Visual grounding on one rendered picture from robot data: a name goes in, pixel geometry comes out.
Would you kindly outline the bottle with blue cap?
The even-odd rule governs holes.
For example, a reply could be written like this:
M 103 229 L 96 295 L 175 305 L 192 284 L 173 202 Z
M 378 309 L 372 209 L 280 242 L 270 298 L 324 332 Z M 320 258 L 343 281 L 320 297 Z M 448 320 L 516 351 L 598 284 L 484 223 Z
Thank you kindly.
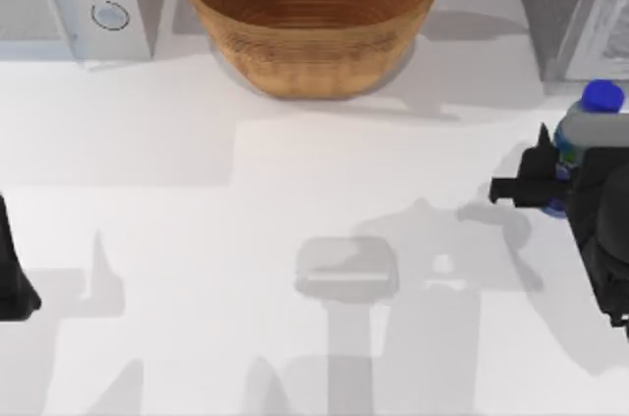
M 569 141 L 563 129 L 564 120 L 573 113 L 617 114 L 625 101 L 623 89 L 610 80 L 593 80 L 583 88 L 581 97 L 573 102 L 557 123 L 552 136 L 558 150 L 555 165 L 557 180 L 570 180 L 574 170 L 582 163 L 586 149 Z

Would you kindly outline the grey cabinet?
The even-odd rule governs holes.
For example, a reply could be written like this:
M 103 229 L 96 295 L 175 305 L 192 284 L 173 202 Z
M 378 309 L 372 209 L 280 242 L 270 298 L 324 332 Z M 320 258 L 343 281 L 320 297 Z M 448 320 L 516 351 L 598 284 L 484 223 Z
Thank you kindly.
M 541 79 L 629 84 L 629 0 L 522 0 Z

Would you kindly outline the brown woven basket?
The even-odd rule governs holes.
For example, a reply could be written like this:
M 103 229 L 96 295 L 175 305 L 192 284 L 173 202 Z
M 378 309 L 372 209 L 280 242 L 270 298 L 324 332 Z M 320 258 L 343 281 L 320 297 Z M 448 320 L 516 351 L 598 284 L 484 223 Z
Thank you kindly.
M 376 86 L 435 0 L 190 0 L 219 53 L 279 98 L 337 99 Z

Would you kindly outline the pale microwave oven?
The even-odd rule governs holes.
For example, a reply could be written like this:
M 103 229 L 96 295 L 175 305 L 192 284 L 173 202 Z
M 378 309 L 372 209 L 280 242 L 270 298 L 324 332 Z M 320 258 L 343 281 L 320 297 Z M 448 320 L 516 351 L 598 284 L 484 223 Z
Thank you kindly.
M 91 6 L 122 5 L 119 31 L 96 25 Z M 138 61 L 154 53 L 164 0 L 0 0 L 0 61 Z

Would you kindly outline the round microwave knob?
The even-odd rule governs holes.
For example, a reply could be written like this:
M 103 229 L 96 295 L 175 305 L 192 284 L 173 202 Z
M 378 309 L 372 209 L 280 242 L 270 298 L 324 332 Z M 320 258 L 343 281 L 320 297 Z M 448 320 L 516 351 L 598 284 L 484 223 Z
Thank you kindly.
M 131 21 L 129 12 L 113 1 L 92 5 L 90 16 L 96 25 L 109 31 L 123 30 Z

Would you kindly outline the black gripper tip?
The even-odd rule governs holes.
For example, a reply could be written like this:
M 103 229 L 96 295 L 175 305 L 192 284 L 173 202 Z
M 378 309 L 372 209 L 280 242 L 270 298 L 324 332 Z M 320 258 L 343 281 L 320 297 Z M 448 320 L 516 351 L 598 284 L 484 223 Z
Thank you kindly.
M 0 323 L 26 321 L 41 305 L 17 256 L 6 203 L 0 194 Z

